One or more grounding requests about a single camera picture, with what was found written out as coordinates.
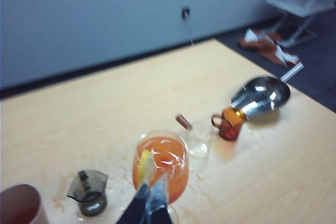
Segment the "orange fabric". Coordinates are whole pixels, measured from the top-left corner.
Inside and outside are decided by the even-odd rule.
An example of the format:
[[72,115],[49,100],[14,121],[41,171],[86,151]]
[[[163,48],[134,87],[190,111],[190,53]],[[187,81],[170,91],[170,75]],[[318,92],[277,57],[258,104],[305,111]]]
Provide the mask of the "orange fabric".
[[[267,33],[267,36],[272,40],[282,41],[282,37],[277,33]],[[254,50],[257,54],[272,61],[273,63],[284,66],[281,60],[275,55],[277,46],[269,40],[263,39],[260,41],[245,42],[243,37],[238,38],[239,45],[244,49]]]

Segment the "mug handle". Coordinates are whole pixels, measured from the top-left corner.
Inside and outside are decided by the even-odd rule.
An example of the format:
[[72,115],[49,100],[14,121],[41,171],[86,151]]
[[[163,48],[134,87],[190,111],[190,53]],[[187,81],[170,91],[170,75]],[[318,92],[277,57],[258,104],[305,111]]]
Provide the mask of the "mug handle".
[[219,119],[223,120],[224,117],[222,115],[219,115],[219,114],[214,114],[214,115],[211,116],[212,125],[219,129],[221,125],[215,122],[215,118],[219,118]]

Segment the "lemon slice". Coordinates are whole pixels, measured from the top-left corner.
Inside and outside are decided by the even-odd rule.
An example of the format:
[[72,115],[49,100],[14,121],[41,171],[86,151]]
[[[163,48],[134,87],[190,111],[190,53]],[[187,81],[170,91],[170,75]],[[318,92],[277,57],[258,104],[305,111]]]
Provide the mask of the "lemon slice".
[[146,178],[150,178],[154,172],[155,168],[155,160],[152,153],[148,150],[143,150],[140,157],[139,169],[138,169],[138,178],[139,184],[142,183],[142,180],[146,176]]

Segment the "orange drink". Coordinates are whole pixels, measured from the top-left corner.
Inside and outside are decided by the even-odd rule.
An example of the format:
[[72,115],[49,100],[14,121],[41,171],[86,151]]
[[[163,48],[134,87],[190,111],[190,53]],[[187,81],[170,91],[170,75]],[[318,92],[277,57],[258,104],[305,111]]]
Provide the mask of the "orange drink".
[[163,175],[167,174],[169,204],[176,201],[183,193],[189,176],[187,147],[184,141],[169,131],[156,131],[146,135],[136,149],[133,162],[133,183],[139,187],[139,163],[144,150],[154,157],[155,175],[150,186]]

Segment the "gray wall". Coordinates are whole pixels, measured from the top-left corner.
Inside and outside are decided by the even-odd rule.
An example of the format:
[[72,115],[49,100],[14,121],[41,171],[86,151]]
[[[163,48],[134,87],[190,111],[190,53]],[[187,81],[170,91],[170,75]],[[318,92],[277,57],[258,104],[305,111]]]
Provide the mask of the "gray wall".
[[265,0],[1,0],[1,87],[189,40],[276,14]]

